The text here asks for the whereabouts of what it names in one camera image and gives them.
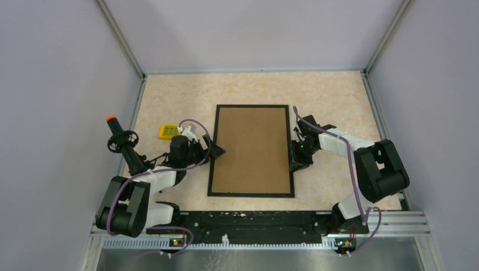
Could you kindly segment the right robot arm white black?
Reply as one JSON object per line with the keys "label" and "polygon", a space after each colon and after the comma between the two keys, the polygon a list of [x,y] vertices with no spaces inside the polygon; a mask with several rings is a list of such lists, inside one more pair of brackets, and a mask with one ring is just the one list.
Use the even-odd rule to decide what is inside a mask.
{"label": "right robot arm white black", "polygon": [[319,150],[346,158],[353,192],[336,203],[330,215],[333,230],[345,233],[367,223],[375,203],[397,194],[410,185],[410,178],[393,142],[371,141],[337,129],[319,125],[312,115],[297,117],[291,142],[289,171],[296,172],[313,164]]}

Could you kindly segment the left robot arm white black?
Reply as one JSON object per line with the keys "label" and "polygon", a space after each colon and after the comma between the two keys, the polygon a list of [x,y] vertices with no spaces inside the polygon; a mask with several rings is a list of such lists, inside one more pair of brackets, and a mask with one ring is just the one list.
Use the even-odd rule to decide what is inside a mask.
{"label": "left robot arm white black", "polygon": [[211,141],[208,135],[200,141],[184,135],[172,138],[169,152],[156,166],[153,161],[138,158],[134,165],[137,174],[130,178],[115,176],[111,179],[99,210],[95,216],[97,228],[111,235],[139,236],[144,229],[160,225],[167,233],[175,233],[181,226],[179,207],[170,202],[157,202],[149,206],[154,194],[178,185],[191,168],[214,161],[226,150]]}

